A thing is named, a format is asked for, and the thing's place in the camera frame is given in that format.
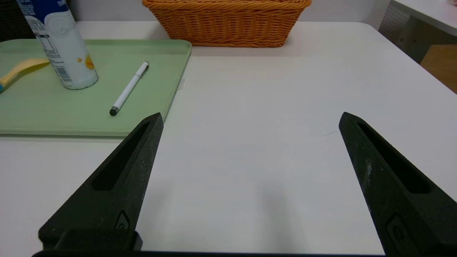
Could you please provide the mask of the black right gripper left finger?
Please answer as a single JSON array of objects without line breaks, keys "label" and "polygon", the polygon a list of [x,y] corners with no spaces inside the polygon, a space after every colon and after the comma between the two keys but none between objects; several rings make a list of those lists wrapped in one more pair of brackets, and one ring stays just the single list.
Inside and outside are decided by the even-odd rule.
[{"label": "black right gripper left finger", "polygon": [[142,120],[39,229],[45,251],[140,250],[136,231],[164,128]]}]

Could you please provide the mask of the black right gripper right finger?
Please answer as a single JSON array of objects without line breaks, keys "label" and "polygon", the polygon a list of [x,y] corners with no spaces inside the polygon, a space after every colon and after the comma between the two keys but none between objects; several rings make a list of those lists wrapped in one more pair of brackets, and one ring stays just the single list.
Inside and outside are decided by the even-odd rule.
[{"label": "black right gripper right finger", "polygon": [[385,254],[455,257],[456,201],[360,117],[338,128]]}]

